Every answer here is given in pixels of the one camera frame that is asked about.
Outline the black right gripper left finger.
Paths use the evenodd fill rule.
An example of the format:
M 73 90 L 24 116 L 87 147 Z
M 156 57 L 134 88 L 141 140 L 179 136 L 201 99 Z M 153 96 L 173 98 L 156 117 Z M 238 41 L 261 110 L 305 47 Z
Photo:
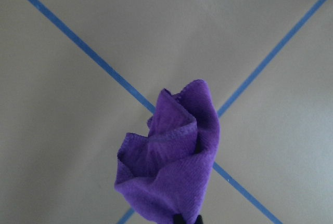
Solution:
M 173 215 L 173 224 L 185 224 L 182 214 Z

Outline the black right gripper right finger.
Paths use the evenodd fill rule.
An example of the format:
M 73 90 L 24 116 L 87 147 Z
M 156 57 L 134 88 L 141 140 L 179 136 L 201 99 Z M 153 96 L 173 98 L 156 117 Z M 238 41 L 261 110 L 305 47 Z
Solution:
M 203 219 L 201 215 L 198 215 L 194 224 L 203 224 Z

